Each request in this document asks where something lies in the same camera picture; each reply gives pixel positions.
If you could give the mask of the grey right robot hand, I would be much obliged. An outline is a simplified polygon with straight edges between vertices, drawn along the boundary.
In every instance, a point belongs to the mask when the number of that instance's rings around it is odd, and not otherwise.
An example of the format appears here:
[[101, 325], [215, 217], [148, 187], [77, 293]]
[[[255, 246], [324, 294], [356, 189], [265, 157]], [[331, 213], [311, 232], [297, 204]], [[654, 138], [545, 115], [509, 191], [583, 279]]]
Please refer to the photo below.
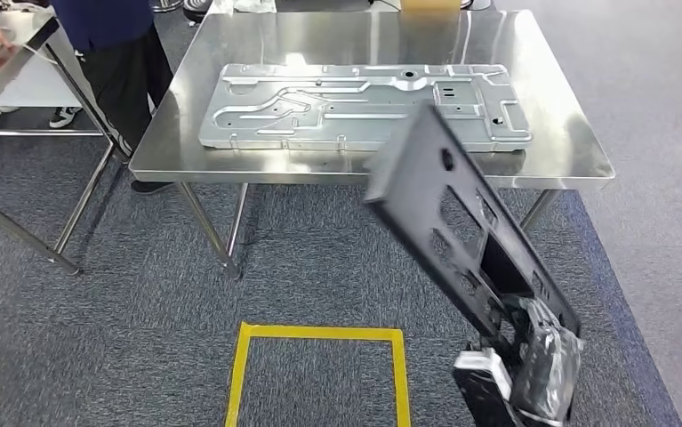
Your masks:
[[529, 423], [562, 426], [573, 401], [584, 340], [561, 325], [559, 316], [536, 298], [511, 296], [509, 314], [521, 365], [512, 381], [510, 405]]

